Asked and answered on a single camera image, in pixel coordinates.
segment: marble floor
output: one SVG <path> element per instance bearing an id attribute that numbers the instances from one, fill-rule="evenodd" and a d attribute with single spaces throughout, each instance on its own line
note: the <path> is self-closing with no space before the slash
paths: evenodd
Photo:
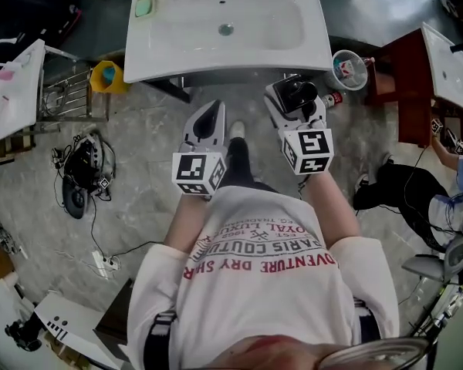
<path id="1" fill-rule="evenodd" d="M 117 154 L 117 177 L 113 200 L 97 201 L 93 225 L 93 235 L 105 254 L 164 239 L 180 196 L 171 182 L 171 155 L 179 146 L 186 119 L 213 99 L 225 102 L 228 125 L 235 119 L 245 121 L 253 173 L 278 191 L 298 196 L 298 179 L 279 151 L 277 135 L 262 101 L 264 85 L 192 89 L 190 106 L 144 84 L 133 85 L 126 95 L 112 97 L 110 121 L 98 128 Z M 324 92 L 319 84 L 319 93 Z M 353 93 L 349 103 L 339 104 L 327 114 L 336 152 L 330 170 L 348 199 L 353 196 L 353 185 L 360 173 L 373 173 L 386 151 L 396 155 L 397 163 L 411 165 L 421 153 L 416 146 L 397 143 L 394 107 L 364 106 L 362 96 Z M 102 97 L 96 96 L 95 110 L 102 103 Z M 50 163 L 51 149 L 66 146 L 74 135 L 92 127 L 64 124 L 61 133 L 37 136 L 34 150 L 18 156 L 14 163 L 0 166 L 0 221 L 29 256 L 28 260 L 22 255 L 13 258 L 28 298 L 40 301 L 48 291 L 58 291 L 69 300 L 103 311 L 124 282 L 136 276 L 147 247 L 120 256 L 122 269 L 113 273 L 113 278 L 103 279 L 86 265 L 93 263 L 92 252 L 96 249 L 90 236 L 93 205 L 83 219 L 75 220 L 56 202 L 56 195 L 59 200 L 61 197 L 61 183 Z M 439 164 L 432 150 L 424 152 L 419 166 L 434 173 L 445 187 L 451 186 L 453 174 Z M 382 241 L 398 299 L 405 299 L 418 279 L 400 265 L 411 255 L 428 249 L 402 217 L 389 210 L 379 207 L 362 211 L 358 218 L 365 236 Z M 401 305 L 403 333 L 410 330 L 409 322 L 415 322 L 422 305 L 436 289 L 431 282 L 425 282 Z"/>

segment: blue shirt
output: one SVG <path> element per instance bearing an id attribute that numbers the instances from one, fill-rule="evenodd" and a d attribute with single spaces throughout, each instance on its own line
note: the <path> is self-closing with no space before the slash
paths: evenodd
<path id="1" fill-rule="evenodd" d="M 442 229 L 463 231 L 463 156 L 460 156 L 458 160 L 456 183 L 461 195 L 452 198 L 435 196 L 429 206 L 429 221 L 432 225 Z M 447 247 L 449 242 L 455 238 L 454 233 L 443 233 L 435 229 L 432 229 L 432 234 L 443 247 Z"/>

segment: white sneaker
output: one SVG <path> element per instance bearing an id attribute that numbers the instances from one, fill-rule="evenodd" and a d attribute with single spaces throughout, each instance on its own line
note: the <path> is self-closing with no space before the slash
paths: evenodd
<path id="1" fill-rule="evenodd" d="M 384 166 L 386 163 L 394 164 L 394 156 L 389 152 L 384 155 L 381 166 Z"/>
<path id="2" fill-rule="evenodd" d="M 355 193 L 358 192 L 358 190 L 361 187 L 364 187 L 369 184 L 369 174 L 367 173 L 362 173 L 360 177 L 358 177 L 357 182 L 355 183 Z"/>
<path id="3" fill-rule="evenodd" d="M 230 137 L 230 140 L 233 140 L 234 138 L 245 138 L 245 124 L 241 120 L 236 120 L 233 122 L 231 125 L 230 131 L 228 133 L 228 136 Z"/>

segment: white sleeve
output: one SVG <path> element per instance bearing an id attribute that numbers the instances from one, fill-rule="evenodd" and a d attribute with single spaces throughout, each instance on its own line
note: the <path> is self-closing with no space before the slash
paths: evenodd
<path id="1" fill-rule="evenodd" d="M 343 281 L 355 298 L 373 312 L 382 338 L 398 337 L 400 316 L 393 278 L 379 240 L 347 237 L 330 253 L 340 265 Z"/>
<path id="2" fill-rule="evenodd" d="M 127 349 L 135 369 L 143 369 L 144 345 L 154 317 L 175 306 L 188 254 L 155 244 L 140 266 L 130 298 Z"/>

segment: green soap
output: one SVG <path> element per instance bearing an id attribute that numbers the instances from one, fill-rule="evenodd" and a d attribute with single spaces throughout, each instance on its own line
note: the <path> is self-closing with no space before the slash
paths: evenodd
<path id="1" fill-rule="evenodd" d="M 151 0 L 137 0 L 136 17 L 147 15 L 151 12 Z"/>

